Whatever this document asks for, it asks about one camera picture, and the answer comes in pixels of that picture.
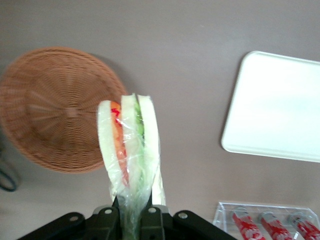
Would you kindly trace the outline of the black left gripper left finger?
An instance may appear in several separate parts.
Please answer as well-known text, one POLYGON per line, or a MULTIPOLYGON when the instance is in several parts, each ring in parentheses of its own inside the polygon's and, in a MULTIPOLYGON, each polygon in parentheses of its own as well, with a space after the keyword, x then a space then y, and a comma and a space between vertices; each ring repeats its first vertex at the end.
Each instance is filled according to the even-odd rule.
POLYGON ((122 238, 118 200, 97 207, 85 218, 79 212, 67 213, 20 237, 21 240, 120 240, 122 238))

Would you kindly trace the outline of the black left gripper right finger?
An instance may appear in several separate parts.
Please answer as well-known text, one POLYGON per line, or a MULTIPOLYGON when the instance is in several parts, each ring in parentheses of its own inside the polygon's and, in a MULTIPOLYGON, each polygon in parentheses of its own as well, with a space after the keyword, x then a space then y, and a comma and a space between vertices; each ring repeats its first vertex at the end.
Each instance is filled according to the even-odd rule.
POLYGON ((154 205, 150 196, 141 213, 141 240, 233 240, 234 237, 189 210, 174 215, 165 205, 154 205))

